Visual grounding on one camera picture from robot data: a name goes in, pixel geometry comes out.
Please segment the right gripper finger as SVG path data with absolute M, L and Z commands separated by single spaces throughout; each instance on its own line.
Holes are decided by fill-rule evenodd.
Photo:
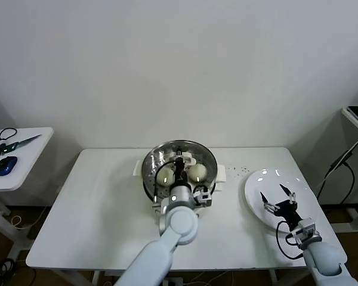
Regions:
M 280 207 L 275 204 L 270 203 L 262 192 L 260 193 L 260 195 L 261 195 L 261 199 L 263 201 L 265 210 L 267 210 L 270 213 L 275 213 L 276 211 L 280 210 Z
M 280 184 L 280 187 L 282 188 L 283 192 L 288 196 L 288 199 L 283 201 L 282 204 L 290 204 L 292 206 L 297 206 L 296 201 L 296 194 L 294 192 L 291 192 L 290 189 L 282 184 Z

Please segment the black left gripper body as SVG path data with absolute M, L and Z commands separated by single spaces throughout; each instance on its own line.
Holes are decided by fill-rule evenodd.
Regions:
M 183 162 L 175 162 L 174 183 L 172 186 L 186 185 L 187 173 Z

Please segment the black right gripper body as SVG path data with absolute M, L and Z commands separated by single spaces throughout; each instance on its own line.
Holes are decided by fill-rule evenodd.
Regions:
M 302 220 L 302 218 L 297 213 L 297 202 L 285 200 L 277 203 L 276 207 L 277 208 L 274 211 L 275 216 L 284 218 L 289 228 L 296 228 L 298 226 L 298 223 Z

